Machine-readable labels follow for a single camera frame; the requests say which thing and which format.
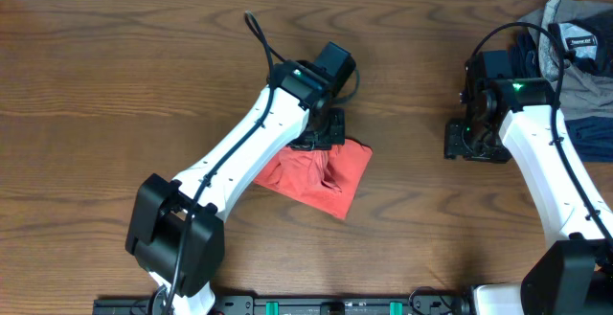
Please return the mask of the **orange soccer t-shirt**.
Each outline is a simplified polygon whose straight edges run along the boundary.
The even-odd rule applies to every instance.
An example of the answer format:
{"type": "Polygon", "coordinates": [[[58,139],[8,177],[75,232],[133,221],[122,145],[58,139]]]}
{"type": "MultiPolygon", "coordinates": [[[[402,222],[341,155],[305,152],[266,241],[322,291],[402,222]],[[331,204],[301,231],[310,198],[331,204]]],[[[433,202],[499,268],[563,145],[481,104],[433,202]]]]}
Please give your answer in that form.
{"type": "Polygon", "coordinates": [[[261,170],[254,183],[344,219],[372,156],[370,147],[351,139],[330,150],[284,147],[261,170]]]}

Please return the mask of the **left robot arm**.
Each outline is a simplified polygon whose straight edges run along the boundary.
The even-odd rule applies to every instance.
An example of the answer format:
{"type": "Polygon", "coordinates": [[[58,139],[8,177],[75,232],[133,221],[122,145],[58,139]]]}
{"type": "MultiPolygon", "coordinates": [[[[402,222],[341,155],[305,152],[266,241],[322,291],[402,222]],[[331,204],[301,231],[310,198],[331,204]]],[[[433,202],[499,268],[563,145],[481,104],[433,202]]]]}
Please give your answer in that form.
{"type": "Polygon", "coordinates": [[[285,147],[326,150],[344,137],[337,95],[354,73],[348,57],[276,64],[246,116],[207,155],[170,181],[139,187],[125,248],[163,291],[163,314],[206,314],[224,259],[224,225],[245,189],[285,147]]]}

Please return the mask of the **black t-shirt orange contour print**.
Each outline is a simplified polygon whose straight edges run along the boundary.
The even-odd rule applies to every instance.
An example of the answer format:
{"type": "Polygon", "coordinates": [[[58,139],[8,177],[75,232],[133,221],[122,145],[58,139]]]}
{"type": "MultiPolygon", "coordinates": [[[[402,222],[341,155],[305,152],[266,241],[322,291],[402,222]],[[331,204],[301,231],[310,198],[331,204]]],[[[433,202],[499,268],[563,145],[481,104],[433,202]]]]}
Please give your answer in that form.
{"type": "Polygon", "coordinates": [[[565,57],[583,73],[612,77],[612,10],[552,23],[548,29],[564,48],[565,57]]]}

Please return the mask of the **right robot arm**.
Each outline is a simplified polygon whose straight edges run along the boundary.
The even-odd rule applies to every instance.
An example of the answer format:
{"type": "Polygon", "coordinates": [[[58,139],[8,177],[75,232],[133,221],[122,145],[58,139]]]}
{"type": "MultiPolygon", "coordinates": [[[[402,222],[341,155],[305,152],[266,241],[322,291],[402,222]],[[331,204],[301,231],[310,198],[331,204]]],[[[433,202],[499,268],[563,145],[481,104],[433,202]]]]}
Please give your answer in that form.
{"type": "Polygon", "coordinates": [[[470,292],[473,314],[609,314],[612,212],[578,157],[545,79],[474,79],[462,119],[445,129],[444,157],[518,165],[546,252],[522,281],[470,292]]]}

